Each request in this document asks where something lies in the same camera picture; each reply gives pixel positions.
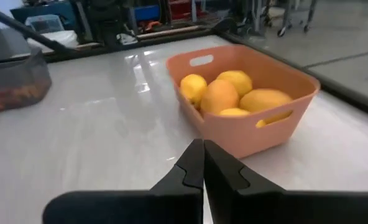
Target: white table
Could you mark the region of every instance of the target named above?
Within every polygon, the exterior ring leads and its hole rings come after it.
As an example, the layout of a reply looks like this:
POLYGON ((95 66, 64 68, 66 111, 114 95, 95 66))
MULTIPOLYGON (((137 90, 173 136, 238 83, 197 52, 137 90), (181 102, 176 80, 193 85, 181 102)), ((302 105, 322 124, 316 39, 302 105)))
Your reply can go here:
MULTIPOLYGON (((0 113, 0 223, 40 223, 71 190, 151 188, 199 137, 166 59, 227 44, 210 36, 50 64, 42 102, 0 113)), ((321 92, 288 143, 243 162, 286 189, 368 190, 368 115, 321 92)))

